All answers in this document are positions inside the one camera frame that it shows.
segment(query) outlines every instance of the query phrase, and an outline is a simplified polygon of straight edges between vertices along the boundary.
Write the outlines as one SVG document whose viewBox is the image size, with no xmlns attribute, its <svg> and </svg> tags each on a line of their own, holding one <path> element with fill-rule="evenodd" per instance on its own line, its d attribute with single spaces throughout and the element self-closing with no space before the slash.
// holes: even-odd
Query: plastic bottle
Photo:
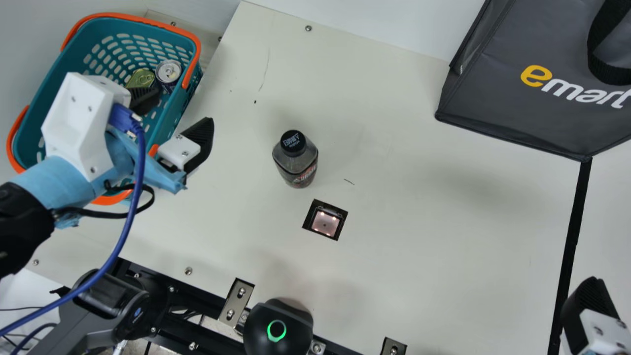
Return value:
<svg viewBox="0 0 631 355">
<path fill-rule="evenodd" d="M 316 176 L 317 148 L 300 131 L 285 132 L 274 146 L 272 157 L 278 172 L 292 188 L 306 188 Z"/>
</svg>

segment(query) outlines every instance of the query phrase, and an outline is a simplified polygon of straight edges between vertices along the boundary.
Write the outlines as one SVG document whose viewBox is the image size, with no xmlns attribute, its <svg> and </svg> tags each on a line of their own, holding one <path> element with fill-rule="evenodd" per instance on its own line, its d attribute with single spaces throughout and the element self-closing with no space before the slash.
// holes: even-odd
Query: gray shopping bag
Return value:
<svg viewBox="0 0 631 355">
<path fill-rule="evenodd" d="M 631 138 L 627 0 L 487 0 L 436 118 L 579 161 Z"/>
</svg>

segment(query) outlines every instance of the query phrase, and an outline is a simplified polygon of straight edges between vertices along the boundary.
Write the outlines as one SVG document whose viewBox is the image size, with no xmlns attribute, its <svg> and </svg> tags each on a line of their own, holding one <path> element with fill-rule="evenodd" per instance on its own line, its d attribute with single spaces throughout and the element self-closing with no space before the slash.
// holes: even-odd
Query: green light ring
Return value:
<svg viewBox="0 0 631 355">
<path fill-rule="evenodd" d="M 275 337 L 272 335 L 272 325 L 274 325 L 274 323 L 280 323 L 283 325 L 283 333 L 279 337 Z M 282 320 L 274 320 L 268 325 L 268 339 L 271 342 L 279 342 L 282 338 L 285 337 L 286 334 L 287 334 L 287 326 Z"/>
</svg>

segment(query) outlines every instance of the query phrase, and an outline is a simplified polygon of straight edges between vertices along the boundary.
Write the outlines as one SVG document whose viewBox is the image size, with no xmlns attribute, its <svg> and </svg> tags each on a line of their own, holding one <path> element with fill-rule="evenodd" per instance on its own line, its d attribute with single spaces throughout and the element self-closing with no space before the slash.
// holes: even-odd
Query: bottle label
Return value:
<svg viewBox="0 0 631 355">
<path fill-rule="evenodd" d="M 308 167 L 305 172 L 303 172 L 301 175 L 299 175 L 293 180 L 293 183 L 300 184 L 301 182 L 308 180 L 311 177 L 311 175 L 313 175 L 313 173 L 316 172 L 316 169 L 317 169 L 317 164 L 314 164 Z"/>
<path fill-rule="evenodd" d="M 306 188 L 307 186 L 309 186 L 309 184 L 311 184 L 311 182 L 313 181 L 313 178 L 316 175 L 317 157 L 315 158 L 314 162 L 311 163 L 311 165 L 308 166 L 308 168 L 306 168 L 305 170 L 303 170 L 300 174 L 290 174 L 289 172 L 284 170 L 282 167 L 280 167 L 278 164 L 276 164 L 276 167 L 278 168 L 278 171 L 283 176 L 287 184 L 289 184 L 291 187 Z"/>
</svg>

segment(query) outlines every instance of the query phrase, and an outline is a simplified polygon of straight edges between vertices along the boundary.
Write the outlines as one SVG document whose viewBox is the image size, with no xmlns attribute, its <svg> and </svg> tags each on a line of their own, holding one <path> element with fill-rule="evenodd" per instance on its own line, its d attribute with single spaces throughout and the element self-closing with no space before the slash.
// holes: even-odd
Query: emart logo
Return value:
<svg viewBox="0 0 631 355">
<path fill-rule="evenodd" d="M 631 96 L 631 90 L 606 92 L 604 90 L 590 89 L 585 90 L 582 86 L 571 84 L 565 80 L 553 78 L 552 72 L 540 65 L 531 65 L 521 73 L 521 81 L 530 87 L 543 87 L 541 91 L 550 92 L 557 97 L 567 95 L 567 100 L 578 102 L 595 102 L 596 105 L 603 105 L 611 102 L 611 106 L 615 109 L 621 109 L 625 100 Z"/>
</svg>

